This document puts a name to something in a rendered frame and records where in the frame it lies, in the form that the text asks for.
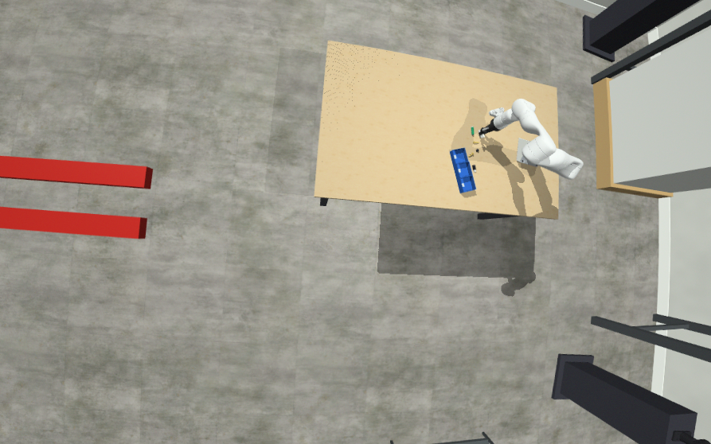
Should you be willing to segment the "blue three-compartment bin rack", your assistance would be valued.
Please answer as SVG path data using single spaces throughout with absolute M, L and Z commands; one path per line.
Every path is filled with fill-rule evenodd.
M 459 192 L 465 193 L 471 190 L 475 190 L 475 181 L 471 171 L 470 162 L 468 162 L 467 152 L 465 148 L 451 150 L 450 155 L 459 187 Z

